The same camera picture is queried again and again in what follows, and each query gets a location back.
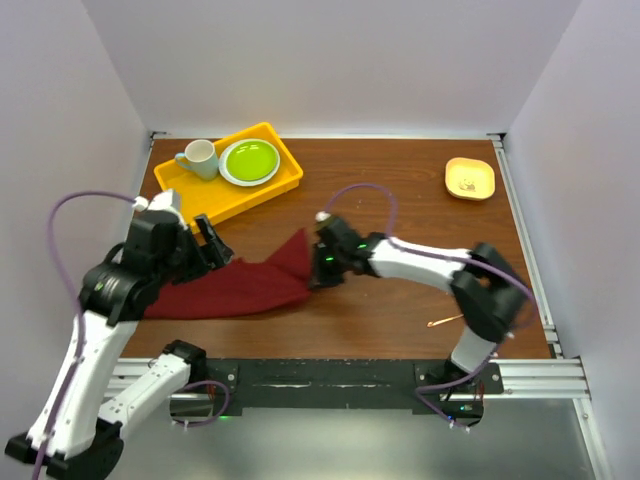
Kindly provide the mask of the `dark red cloth napkin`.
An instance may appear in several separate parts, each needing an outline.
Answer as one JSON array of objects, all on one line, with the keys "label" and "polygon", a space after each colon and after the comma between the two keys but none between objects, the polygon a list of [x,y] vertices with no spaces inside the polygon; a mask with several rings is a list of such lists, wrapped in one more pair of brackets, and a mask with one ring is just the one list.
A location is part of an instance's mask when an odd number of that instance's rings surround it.
[{"label": "dark red cloth napkin", "polygon": [[308,236],[299,229],[262,262],[234,259],[192,282],[163,287],[144,317],[205,320],[261,314],[305,302],[310,280]]}]

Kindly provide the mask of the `copper coloured spoon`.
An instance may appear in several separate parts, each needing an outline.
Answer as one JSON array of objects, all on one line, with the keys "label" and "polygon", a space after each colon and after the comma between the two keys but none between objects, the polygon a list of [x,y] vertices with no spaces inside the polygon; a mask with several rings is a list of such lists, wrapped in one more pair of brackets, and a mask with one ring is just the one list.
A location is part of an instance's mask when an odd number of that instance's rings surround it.
[{"label": "copper coloured spoon", "polygon": [[442,318],[442,319],[438,319],[438,320],[432,320],[427,322],[426,327],[427,328],[434,328],[455,320],[458,320],[460,318],[463,318],[464,316],[459,314],[459,315],[454,315],[454,316],[450,316],[450,317],[446,317],[446,318]]}]

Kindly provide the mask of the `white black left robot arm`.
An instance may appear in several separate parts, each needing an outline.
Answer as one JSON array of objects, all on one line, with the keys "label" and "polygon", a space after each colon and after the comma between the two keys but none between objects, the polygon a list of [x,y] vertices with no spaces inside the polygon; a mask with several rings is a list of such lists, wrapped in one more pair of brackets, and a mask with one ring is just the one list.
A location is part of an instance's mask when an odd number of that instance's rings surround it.
[{"label": "white black left robot arm", "polygon": [[173,393],[213,386],[230,402],[229,388],[209,377],[205,351],[181,340],[167,344],[133,384],[104,398],[124,347],[160,290],[230,263],[233,251],[208,218],[195,222],[202,243],[173,208],[146,210],[133,218],[126,240],[87,272],[53,390],[30,429],[8,440],[7,456],[53,479],[105,479],[128,435]]}]

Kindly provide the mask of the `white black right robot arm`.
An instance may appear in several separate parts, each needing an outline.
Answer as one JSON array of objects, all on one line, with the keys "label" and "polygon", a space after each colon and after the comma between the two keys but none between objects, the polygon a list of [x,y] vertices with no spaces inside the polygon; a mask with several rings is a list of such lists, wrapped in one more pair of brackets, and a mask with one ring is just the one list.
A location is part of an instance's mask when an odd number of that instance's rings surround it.
[{"label": "white black right robot arm", "polygon": [[471,250],[442,249],[373,232],[361,236],[342,217],[316,215],[312,286],[330,288],[348,272],[401,279],[453,296],[465,320],[461,337],[445,369],[448,386],[469,392],[481,380],[480,366],[515,326],[531,292],[508,262],[487,244]]}]

